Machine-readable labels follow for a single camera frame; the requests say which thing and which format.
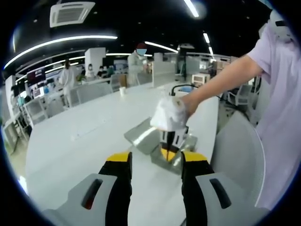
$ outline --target ceiling air conditioner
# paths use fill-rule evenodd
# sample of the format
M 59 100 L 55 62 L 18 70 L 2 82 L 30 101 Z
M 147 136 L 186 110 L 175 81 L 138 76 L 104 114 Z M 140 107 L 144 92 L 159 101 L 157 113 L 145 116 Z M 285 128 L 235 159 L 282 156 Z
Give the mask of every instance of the ceiling air conditioner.
M 94 5 L 94 2 L 88 1 L 53 5 L 50 10 L 50 27 L 82 24 Z

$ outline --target white lab coat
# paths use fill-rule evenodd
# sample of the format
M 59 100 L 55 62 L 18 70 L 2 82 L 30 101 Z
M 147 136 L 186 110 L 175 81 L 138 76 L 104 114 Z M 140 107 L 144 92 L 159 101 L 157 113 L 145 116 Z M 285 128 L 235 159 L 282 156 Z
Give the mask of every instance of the white lab coat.
M 138 57 L 136 52 L 133 52 L 127 58 L 128 62 L 128 78 L 127 84 L 131 86 L 135 86 L 138 84 L 137 74 L 143 72 L 143 61 Z
M 76 76 L 76 68 L 74 67 L 69 67 L 69 69 L 64 68 L 61 72 L 60 79 L 63 85 L 63 94 L 66 97 L 69 106 L 71 106 L 70 90 L 77 86 Z

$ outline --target face mask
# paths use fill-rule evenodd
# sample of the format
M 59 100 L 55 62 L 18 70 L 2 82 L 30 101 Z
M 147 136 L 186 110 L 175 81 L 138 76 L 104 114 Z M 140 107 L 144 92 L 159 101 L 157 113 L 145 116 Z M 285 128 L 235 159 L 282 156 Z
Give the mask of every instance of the face mask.
M 145 48 L 138 48 L 137 49 L 137 53 L 141 56 L 143 56 L 146 53 L 146 49 Z

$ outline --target chair back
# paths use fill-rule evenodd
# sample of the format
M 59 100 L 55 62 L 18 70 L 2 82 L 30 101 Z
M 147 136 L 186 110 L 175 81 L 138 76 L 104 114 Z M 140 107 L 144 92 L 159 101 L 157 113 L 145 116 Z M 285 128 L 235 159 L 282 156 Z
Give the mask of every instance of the chair back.
M 112 89 L 106 82 L 99 84 L 82 85 L 77 88 L 77 94 L 80 104 L 97 99 L 99 97 L 103 97 L 109 93 L 112 93 Z
M 246 198 L 256 204 L 265 176 L 264 152 L 255 128 L 241 113 L 236 111 L 217 134 L 211 165 L 243 188 Z
M 112 87 L 113 92 L 116 92 L 120 88 L 119 76 L 121 74 L 113 74 L 111 75 L 110 85 Z

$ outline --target person in white suit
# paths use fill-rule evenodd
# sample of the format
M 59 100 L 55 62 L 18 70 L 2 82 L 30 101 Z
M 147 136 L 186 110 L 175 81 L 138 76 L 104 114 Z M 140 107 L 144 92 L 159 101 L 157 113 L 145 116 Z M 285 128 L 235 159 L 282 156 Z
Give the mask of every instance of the person in white suit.
M 71 107 L 70 90 L 77 85 L 76 76 L 76 70 L 74 67 L 70 67 L 69 60 L 66 60 L 65 68 L 61 72 L 60 82 L 63 85 L 63 94 L 65 96 L 65 100 L 68 102 L 69 107 Z

